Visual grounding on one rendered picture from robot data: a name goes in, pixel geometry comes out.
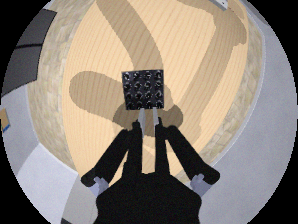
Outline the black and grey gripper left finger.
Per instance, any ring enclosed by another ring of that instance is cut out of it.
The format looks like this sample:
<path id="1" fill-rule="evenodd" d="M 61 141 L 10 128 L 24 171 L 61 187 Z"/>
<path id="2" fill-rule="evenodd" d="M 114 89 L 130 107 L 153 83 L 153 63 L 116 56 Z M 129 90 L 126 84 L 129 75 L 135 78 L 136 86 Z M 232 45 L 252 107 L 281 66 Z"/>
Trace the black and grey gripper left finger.
<path id="1" fill-rule="evenodd" d="M 109 183 L 115 176 L 128 151 L 118 186 L 117 200 L 126 206 L 131 206 L 135 203 L 137 172 L 142 173 L 145 121 L 145 110 L 140 108 L 138 119 L 132 123 L 133 129 L 129 131 L 128 129 L 122 129 L 96 165 L 81 177 L 81 183 L 89 188 L 96 197 L 109 188 Z"/>

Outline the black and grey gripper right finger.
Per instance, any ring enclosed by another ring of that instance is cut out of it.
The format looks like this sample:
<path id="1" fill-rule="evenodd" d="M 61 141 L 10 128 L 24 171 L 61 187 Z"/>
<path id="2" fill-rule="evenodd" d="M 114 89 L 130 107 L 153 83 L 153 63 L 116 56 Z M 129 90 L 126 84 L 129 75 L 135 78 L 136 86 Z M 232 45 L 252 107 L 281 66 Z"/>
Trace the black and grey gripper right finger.
<path id="1" fill-rule="evenodd" d="M 202 197 L 219 179 L 220 173 L 206 164 L 175 125 L 164 127 L 153 107 L 155 133 L 154 200 L 158 206 L 167 206 L 173 199 L 166 141 L 168 140 L 186 175 L 192 190 Z M 164 134 L 165 132 L 165 134 Z"/>

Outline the black knob box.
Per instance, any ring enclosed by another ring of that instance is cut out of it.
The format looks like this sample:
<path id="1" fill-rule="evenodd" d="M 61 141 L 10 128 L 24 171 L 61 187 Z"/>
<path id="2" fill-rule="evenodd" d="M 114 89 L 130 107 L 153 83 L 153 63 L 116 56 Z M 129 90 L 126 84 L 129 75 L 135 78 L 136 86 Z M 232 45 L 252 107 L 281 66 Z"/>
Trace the black knob box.
<path id="1" fill-rule="evenodd" d="M 122 72 L 122 81 L 126 110 L 164 109 L 163 69 Z"/>

